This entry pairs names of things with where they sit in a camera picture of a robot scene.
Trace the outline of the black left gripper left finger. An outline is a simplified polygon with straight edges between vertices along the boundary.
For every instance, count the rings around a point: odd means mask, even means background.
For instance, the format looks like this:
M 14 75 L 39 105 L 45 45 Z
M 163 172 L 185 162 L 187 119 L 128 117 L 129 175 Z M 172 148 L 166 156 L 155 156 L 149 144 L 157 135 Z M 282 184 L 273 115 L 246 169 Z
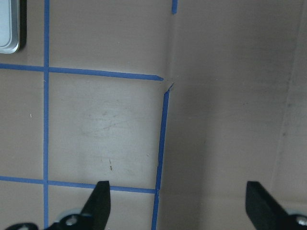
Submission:
M 110 215 L 109 181 L 99 181 L 82 210 L 53 223 L 50 230 L 104 230 Z

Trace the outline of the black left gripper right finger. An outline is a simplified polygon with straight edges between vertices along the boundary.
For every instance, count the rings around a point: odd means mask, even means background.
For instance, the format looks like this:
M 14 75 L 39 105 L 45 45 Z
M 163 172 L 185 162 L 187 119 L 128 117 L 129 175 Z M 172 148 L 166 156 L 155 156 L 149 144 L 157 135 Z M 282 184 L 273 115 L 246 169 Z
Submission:
M 305 230 L 307 216 L 289 214 L 260 182 L 248 181 L 245 210 L 257 230 Z

